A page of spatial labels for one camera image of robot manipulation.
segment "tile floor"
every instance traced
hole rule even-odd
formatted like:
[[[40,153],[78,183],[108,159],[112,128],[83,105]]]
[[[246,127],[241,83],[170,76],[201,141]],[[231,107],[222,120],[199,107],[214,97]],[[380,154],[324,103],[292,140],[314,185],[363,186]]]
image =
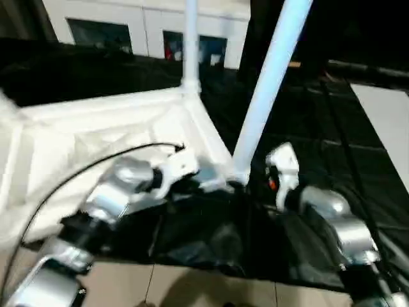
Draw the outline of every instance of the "tile floor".
[[[7,257],[5,252],[0,254],[0,274]],[[34,258],[35,253],[22,250],[16,272],[29,267]],[[241,307],[350,305],[346,294],[163,265],[98,262],[82,282],[88,288],[84,307],[136,307],[145,300],[149,307],[223,307],[227,303]]]

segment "white panel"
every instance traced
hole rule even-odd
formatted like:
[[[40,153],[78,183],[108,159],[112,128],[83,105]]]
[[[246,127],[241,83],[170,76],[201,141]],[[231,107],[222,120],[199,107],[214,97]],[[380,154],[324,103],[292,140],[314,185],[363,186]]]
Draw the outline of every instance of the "white panel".
[[[144,10],[149,56],[164,58],[163,31],[183,32],[184,16],[180,12]],[[199,16],[199,35],[227,38],[224,66],[238,68],[242,58],[247,21]]]
[[[142,8],[72,0],[43,0],[43,2],[60,42],[75,43],[66,18],[125,24],[128,26],[132,52],[148,55]]]
[[[351,85],[409,192],[409,97],[402,91]]]

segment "white post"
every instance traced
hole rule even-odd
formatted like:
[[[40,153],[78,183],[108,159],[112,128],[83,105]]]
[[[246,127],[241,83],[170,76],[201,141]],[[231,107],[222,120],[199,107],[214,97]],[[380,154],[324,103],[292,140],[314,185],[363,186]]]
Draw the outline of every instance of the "white post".
[[[186,93],[199,93],[199,42],[197,35],[197,0],[186,0],[183,34],[183,79]]]
[[[251,160],[313,0],[285,0],[238,138],[233,164],[237,179],[247,184]]]

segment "window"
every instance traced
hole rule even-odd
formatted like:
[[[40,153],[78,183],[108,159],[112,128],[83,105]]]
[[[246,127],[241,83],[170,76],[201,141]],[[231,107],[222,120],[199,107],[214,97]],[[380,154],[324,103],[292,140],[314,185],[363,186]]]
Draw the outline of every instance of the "window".
[[[183,59],[183,33],[163,31],[165,59],[181,61]],[[224,66],[224,56],[228,40],[200,35],[199,62],[211,66]]]
[[[78,45],[122,50],[132,53],[128,26],[89,20],[67,19]]]

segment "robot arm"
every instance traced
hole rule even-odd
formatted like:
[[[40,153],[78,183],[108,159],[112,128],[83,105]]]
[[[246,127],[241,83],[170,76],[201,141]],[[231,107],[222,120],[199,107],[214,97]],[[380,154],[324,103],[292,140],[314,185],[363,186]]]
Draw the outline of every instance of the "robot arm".
[[[277,209],[300,214],[323,239],[355,307],[408,307],[407,297],[389,285],[380,270],[382,258],[369,228],[351,213],[341,194],[298,180],[298,161],[289,143],[266,158],[270,184],[276,189]]]
[[[173,183],[199,171],[184,149],[157,168],[146,161],[119,158],[98,180],[79,210],[64,218],[63,229],[42,246],[34,266],[14,288],[6,307],[78,307],[87,274],[119,220],[163,202]]]

